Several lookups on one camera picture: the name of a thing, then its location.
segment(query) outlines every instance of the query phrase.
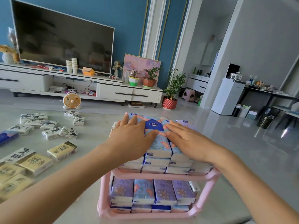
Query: painting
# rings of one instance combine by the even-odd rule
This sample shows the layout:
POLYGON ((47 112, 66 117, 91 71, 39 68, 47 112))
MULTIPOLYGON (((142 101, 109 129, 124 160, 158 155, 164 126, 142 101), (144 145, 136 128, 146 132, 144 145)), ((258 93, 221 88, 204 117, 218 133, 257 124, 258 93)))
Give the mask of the painting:
POLYGON ((148 73, 145 69, 152 69, 153 67, 160 67, 161 61, 151 60, 141 56, 134 56, 130 54, 125 54, 125 60, 123 62, 123 72, 125 73, 127 70, 135 70, 138 71, 137 77, 139 77, 138 85, 143 84, 143 77, 147 77, 148 73))

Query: floor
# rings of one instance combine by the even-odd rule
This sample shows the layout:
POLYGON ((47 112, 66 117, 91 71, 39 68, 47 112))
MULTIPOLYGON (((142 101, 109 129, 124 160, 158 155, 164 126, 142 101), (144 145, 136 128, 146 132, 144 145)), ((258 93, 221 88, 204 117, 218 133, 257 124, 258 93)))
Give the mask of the floor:
MULTIPOLYGON (((59 98, 38 95, 13 97, 9 90, 0 90, 0 104, 7 108, 62 111, 62 101, 55 99, 59 98)), ((82 107, 80 112, 124 114, 127 111, 192 121, 201 133, 239 155, 275 192, 299 211, 298 128, 290 126, 284 130, 281 125, 274 129, 275 120, 269 129, 264 130, 256 126, 256 121, 220 116, 183 100, 179 100, 177 108, 172 111, 163 109, 161 104, 157 108, 150 104, 145 104, 145 108, 129 108, 119 103, 89 100, 83 100, 82 107)))

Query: plastic stool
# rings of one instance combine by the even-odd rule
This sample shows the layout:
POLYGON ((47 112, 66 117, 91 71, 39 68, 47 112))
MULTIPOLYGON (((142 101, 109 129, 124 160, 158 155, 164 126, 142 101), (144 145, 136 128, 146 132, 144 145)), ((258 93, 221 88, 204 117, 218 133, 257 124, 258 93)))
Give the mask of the plastic stool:
POLYGON ((182 98, 184 98, 186 101, 194 101, 195 97, 195 90, 186 89, 184 94, 182 95, 182 98))

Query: right hand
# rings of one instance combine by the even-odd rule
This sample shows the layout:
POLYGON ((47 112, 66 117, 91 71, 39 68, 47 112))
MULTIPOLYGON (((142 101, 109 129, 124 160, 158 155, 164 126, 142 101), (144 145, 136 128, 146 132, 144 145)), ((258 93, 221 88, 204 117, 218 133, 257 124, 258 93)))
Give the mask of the right hand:
POLYGON ((215 164, 227 151, 201 133, 177 122, 170 121, 166 127, 171 130, 166 132, 167 138, 191 159, 215 164))

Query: tv stand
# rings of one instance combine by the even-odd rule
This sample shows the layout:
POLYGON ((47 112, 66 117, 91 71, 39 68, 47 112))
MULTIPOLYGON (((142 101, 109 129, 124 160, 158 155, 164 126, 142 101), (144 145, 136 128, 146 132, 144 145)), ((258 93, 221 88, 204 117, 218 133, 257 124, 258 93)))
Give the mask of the tv stand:
POLYGON ((78 93, 81 99, 115 101, 121 102, 122 105, 126 101, 139 101, 154 103, 161 102, 163 90, 154 87, 151 89, 141 86, 130 86, 128 83, 122 82, 121 79, 109 79, 105 76, 88 76, 82 73, 72 74, 67 72, 49 71, 46 69, 31 68, 21 64, 0 63, 0 88, 9 89, 13 92, 13 96, 18 94, 40 94, 48 96, 64 97, 62 93, 49 91, 51 85, 62 86, 63 84, 72 85, 75 81, 77 91, 83 91, 89 84, 90 88, 96 90, 96 96, 78 93))

